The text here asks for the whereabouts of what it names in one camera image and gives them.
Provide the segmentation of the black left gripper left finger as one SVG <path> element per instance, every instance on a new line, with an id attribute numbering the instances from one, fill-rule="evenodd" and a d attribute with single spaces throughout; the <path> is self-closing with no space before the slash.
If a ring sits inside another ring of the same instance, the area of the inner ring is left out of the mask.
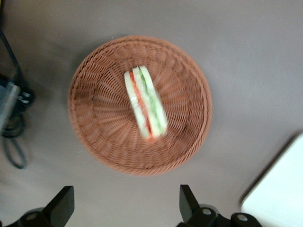
<path id="1" fill-rule="evenodd" d="M 74 187 L 63 187 L 56 196 L 41 209 L 26 212 L 10 227 L 64 227 L 74 212 Z"/>

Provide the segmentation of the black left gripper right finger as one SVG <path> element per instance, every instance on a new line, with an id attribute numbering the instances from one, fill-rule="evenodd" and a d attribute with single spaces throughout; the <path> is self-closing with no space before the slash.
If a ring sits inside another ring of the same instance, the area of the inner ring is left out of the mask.
<path id="1" fill-rule="evenodd" d="M 219 227 L 216 208 L 199 204 L 189 185 L 180 185 L 179 210 L 183 221 L 177 225 L 178 227 Z"/>

